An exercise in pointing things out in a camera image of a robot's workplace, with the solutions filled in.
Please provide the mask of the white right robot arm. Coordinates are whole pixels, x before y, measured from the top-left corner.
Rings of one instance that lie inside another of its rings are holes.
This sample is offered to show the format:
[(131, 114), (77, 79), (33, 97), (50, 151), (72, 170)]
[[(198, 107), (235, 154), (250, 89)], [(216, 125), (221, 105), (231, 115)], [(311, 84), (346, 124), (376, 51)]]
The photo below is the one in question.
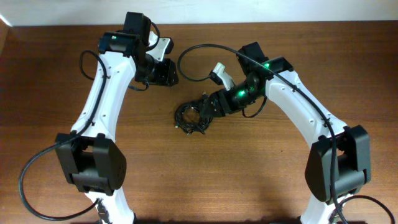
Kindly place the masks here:
[(236, 51), (246, 76), (236, 84), (217, 63), (209, 78), (223, 89), (200, 103), (202, 118), (242, 111), (260, 96), (275, 103), (310, 148), (305, 180), (312, 195), (300, 223), (347, 223), (343, 205), (371, 180), (370, 138), (360, 125), (349, 127), (329, 112), (284, 58), (268, 59), (258, 43)]

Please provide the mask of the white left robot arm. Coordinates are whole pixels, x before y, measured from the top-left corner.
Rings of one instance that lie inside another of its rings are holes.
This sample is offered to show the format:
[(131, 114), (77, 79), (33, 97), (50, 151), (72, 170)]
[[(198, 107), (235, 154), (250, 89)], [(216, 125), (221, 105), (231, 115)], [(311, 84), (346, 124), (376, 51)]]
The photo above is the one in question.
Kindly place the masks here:
[(151, 20), (128, 12), (122, 30), (100, 38), (96, 76), (85, 106), (70, 133), (56, 150), (65, 178), (83, 192), (98, 211), (101, 223), (134, 223), (122, 188), (127, 162), (116, 146), (116, 125), (124, 95), (135, 80), (145, 86), (178, 83), (175, 63), (165, 58), (174, 43), (152, 32)]

